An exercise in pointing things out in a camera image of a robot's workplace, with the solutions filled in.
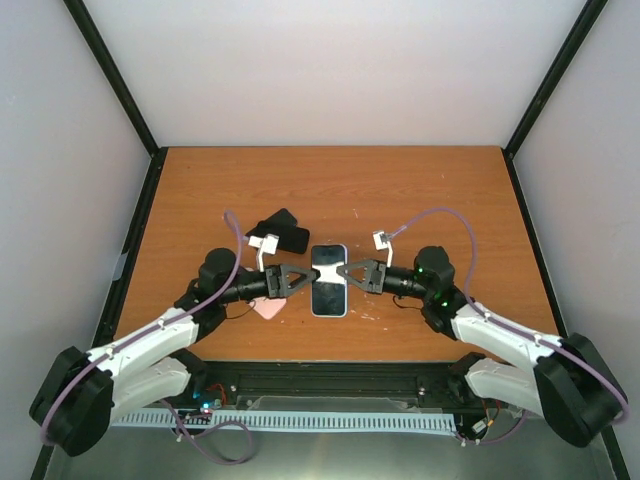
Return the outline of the pink phone case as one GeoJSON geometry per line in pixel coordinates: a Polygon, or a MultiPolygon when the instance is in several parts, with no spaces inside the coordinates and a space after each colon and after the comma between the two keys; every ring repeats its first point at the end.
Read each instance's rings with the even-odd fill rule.
{"type": "Polygon", "coordinates": [[[285,298],[270,299],[267,297],[258,297],[249,301],[251,310],[258,314],[264,320],[273,319],[286,306],[285,298]]]}

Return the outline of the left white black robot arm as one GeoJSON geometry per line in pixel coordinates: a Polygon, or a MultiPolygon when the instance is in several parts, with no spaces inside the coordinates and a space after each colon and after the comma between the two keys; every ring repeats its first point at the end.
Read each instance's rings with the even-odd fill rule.
{"type": "Polygon", "coordinates": [[[56,356],[29,408],[42,443],[78,456],[139,408],[176,396],[201,400],[206,368],[187,349],[226,320],[227,305],[286,299],[318,278],[316,269],[287,264],[247,270],[231,250],[210,251],[185,293],[157,319],[103,346],[71,346],[56,356]]]}

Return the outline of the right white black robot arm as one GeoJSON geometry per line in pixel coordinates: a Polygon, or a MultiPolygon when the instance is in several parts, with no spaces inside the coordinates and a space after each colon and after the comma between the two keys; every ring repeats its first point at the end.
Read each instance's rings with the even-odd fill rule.
{"type": "Polygon", "coordinates": [[[336,271],[367,293],[420,300],[433,331],[486,351],[463,370],[474,396],[543,418],[573,446],[587,446],[630,414],[626,394],[589,338],[536,331],[472,300],[455,285],[455,269],[440,246],[422,248],[412,268],[367,259],[336,271]]]}

